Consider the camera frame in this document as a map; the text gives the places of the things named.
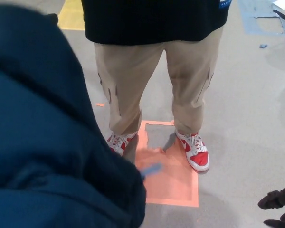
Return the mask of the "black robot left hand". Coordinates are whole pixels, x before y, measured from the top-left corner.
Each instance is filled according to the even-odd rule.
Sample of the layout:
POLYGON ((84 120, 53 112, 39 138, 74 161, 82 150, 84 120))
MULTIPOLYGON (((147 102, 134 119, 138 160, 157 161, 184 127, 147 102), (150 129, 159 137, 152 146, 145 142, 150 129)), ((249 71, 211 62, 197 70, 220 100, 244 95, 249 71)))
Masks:
MULTIPOLYGON (((259 202, 258 206, 263 210, 268 209, 280 209, 285 206, 285 188, 278 191, 269 192, 259 202)), ((285 213, 279 220, 268 219, 264 221, 264 224, 271 228, 285 228, 285 213)))

